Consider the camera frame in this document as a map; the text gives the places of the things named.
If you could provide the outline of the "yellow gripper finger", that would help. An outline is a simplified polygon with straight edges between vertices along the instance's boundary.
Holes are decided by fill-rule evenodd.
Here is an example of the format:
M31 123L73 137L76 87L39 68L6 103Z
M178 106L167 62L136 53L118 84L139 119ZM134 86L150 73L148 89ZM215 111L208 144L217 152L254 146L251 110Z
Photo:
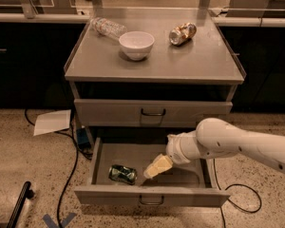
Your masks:
M144 170L143 175L147 179L153 179L158 176L160 173L163 173L173 166L171 159L163 154L160 154L155 160L153 160L147 168Z

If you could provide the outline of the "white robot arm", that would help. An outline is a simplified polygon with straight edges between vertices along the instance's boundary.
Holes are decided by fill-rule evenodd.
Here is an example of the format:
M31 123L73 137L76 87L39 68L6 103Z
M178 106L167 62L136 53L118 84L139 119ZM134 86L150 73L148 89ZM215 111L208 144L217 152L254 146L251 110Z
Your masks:
M285 174L285 136L240 129L221 119L202 120L194 131L169 134L165 155L144 170L153 179L173 167L196 159L227 158L237 153Z

